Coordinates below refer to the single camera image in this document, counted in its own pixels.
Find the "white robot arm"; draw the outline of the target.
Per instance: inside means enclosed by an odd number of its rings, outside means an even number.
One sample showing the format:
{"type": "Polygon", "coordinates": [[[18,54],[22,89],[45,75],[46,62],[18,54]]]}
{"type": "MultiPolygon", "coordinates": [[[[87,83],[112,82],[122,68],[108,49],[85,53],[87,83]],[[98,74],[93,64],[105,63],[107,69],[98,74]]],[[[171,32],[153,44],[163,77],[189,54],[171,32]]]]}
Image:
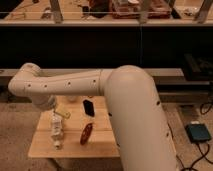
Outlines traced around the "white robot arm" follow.
{"type": "Polygon", "coordinates": [[[9,91],[48,110],[56,95],[103,96],[124,171],[177,171],[176,152],[153,77],[144,69],[116,69],[43,77],[33,63],[22,65],[9,91]]]}

